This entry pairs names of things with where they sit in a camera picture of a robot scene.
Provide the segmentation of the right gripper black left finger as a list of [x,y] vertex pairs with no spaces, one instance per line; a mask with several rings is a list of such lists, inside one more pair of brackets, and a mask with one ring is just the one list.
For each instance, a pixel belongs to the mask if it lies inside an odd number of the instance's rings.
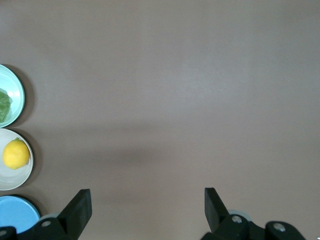
[[92,216],[89,189],[81,189],[56,216],[41,219],[33,228],[35,240],[77,240]]

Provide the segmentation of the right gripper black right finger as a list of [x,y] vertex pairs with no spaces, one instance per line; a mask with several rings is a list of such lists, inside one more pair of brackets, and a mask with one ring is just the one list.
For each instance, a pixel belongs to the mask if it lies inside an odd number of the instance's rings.
[[210,228],[202,240],[248,240],[250,224],[238,211],[227,210],[216,189],[204,190],[204,213]]

